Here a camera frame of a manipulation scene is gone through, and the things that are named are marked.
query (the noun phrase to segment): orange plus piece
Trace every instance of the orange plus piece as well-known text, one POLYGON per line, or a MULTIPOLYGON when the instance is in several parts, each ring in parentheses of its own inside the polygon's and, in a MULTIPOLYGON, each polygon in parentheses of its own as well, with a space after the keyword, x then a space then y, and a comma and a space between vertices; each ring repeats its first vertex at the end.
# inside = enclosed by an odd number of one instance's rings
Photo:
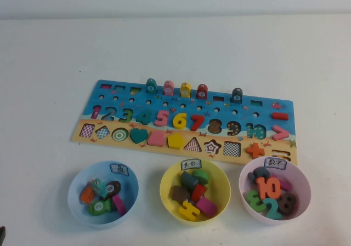
POLYGON ((252 146, 246 148, 246 153, 250 154, 252 159, 255 159, 264 155, 264 149, 259 148, 257 143, 253 143, 252 146))

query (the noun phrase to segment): heart-shaped piece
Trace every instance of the heart-shaped piece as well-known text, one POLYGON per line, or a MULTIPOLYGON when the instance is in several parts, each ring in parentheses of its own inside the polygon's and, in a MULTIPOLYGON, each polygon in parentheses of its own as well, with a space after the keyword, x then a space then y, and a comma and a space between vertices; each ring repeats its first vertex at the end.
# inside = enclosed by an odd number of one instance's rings
POLYGON ((133 142, 138 144, 146 140, 149 136, 149 133, 146 129, 133 128, 130 131, 130 136, 133 142))

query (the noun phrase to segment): handwritten chinese label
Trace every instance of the handwritten chinese label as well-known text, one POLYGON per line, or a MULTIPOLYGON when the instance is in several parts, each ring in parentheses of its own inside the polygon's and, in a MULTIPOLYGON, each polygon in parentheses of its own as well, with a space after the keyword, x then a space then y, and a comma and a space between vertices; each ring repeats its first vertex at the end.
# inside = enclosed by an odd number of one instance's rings
POLYGON ((190 168, 201 168, 201 160, 197 158, 183 160, 180 163, 180 167, 182 168, 182 170, 190 169, 190 168))
POLYGON ((284 159, 280 159, 280 158, 276 158, 276 157, 267 157, 264 160, 264 166, 266 168, 278 168, 281 170, 285 170, 286 168, 286 160, 284 159))
POLYGON ((110 164, 110 168, 113 173, 129 176, 128 168, 126 165, 110 164))

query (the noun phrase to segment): blue board section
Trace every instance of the blue board section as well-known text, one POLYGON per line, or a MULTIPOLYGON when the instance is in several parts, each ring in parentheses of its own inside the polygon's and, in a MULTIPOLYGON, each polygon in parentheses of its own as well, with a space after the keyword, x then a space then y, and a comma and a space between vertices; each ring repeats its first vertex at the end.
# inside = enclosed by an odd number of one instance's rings
POLYGON ((89 98, 83 115, 91 116, 94 106, 101 106, 100 115, 108 114, 109 110, 111 110, 108 107, 114 107, 117 109, 116 114, 114 114, 115 119, 123 117, 123 109, 131 109, 133 111, 132 118, 135 119, 138 114, 150 109, 152 112, 151 122, 153 123, 156 120, 157 113, 160 110, 165 110, 169 111, 169 127, 173 127, 172 121, 175 115, 186 113, 187 125, 194 123, 191 120, 192 115, 205 116, 205 121, 200 126, 200 129, 208 127, 210 120, 218 119, 222 123, 222 129, 227 128, 229 122, 235 121, 240 123, 241 130, 246 130, 247 124, 253 124, 253 126, 263 125, 267 131, 272 130, 274 125, 278 125, 288 130, 291 135, 295 135, 292 101, 244 95, 242 103, 235 104, 230 102, 230 98, 231 94, 228 93, 208 91, 207 100, 199 100, 196 99, 196 90, 191 90, 190 98, 181 98, 179 88, 174 88, 174 96, 166 96, 163 95, 163 86, 157 86, 157 94, 148 94, 145 84, 99 80, 89 98), (139 88, 140 92, 132 94, 132 88, 139 88), (287 113, 289 120, 272 119, 271 114, 273 112, 287 113))

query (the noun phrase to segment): number 7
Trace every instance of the number 7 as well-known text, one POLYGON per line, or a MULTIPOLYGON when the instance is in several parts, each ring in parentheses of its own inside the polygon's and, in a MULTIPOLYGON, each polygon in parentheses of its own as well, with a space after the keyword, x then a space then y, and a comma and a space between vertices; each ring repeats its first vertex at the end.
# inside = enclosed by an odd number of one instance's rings
POLYGON ((191 131, 196 131, 200 127, 200 125, 202 125, 202 123, 205 121, 205 117, 204 116, 199 116, 199 115, 193 115, 191 117, 191 120, 195 121, 195 123, 190 128, 190 130, 191 131))

